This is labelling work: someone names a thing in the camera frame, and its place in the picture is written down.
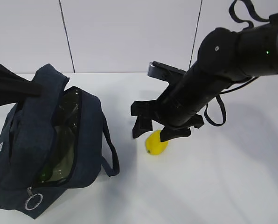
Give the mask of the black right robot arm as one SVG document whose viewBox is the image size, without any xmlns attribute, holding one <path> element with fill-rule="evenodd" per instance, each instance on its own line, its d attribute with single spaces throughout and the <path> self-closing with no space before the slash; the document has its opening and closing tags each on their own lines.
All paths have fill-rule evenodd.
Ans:
<svg viewBox="0 0 278 224">
<path fill-rule="evenodd" d="M 155 100 L 135 101 L 132 137 L 152 131 L 152 122 L 163 125 L 160 140 L 188 137 L 190 127 L 200 128 L 208 115 L 199 111 L 235 84 L 262 76 L 278 75 L 278 13 L 262 26 L 240 32 L 216 28 L 202 41 L 196 62 L 187 70 L 153 61 L 149 77 L 167 82 Z"/>
</svg>

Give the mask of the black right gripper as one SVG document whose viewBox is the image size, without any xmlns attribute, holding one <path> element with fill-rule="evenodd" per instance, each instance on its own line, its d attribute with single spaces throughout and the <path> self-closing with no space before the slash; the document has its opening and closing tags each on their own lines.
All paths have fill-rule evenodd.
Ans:
<svg viewBox="0 0 278 224">
<path fill-rule="evenodd" d="M 204 125 L 201 115 L 194 115 L 191 119 L 181 125 L 173 125 L 169 123 L 157 111 L 155 100 L 151 101 L 134 101 L 131 105 L 131 115 L 136 116 L 136 122 L 132 129 L 132 137 L 134 139 L 140 137 L 146 132 L 153 130 L 152 120 L 165 126 L 160 132 L 160 141 L 165 142 L 176 138 L 188 137 L 191 134 L 190 128 L 200 128 Z"/>
</svg>

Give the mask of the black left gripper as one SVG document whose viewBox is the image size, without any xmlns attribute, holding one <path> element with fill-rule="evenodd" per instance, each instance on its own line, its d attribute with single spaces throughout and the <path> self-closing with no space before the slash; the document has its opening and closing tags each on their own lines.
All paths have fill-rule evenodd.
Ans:
<svg viewBox="0 0 278 224">
<path fill-rule="evenodd" d="M 28 97 L 39 97 L 42 86 L 28 81 L 0 64 L 0 106 L 24 101 Z"/>
</svg>

